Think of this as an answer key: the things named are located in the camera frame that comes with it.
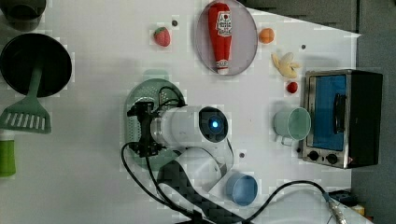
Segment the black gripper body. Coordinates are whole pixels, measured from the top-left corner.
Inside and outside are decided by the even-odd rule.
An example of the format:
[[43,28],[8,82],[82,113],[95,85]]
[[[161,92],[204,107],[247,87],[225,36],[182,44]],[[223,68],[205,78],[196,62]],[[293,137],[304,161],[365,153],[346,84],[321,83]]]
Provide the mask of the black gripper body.
[[151,122],[159,117],[153,102],[136,102],[127,112],[128,117],[137,117],[141,136],[137,142],[129,144],[130,149],[140,158],[156,156],[163,148],[151,135]]

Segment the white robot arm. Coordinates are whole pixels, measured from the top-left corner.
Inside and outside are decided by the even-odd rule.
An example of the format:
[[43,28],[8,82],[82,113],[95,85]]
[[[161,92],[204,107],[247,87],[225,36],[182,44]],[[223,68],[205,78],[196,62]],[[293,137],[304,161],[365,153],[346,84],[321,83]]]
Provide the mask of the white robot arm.
[[151,175],[158,201],[189,216],[197,223],[254,224],[254,220],[275,198],[271,194],[253,214],[237,215],[209,191],[233,167],[233,149],[228,139],[229,122],[212,106],[188,106],[177,100],[163,103],[135,102],[127,111],[137,119],[140,138],[126,146],[146,160],[152,170],[152,157],[162,149],[176,156]]

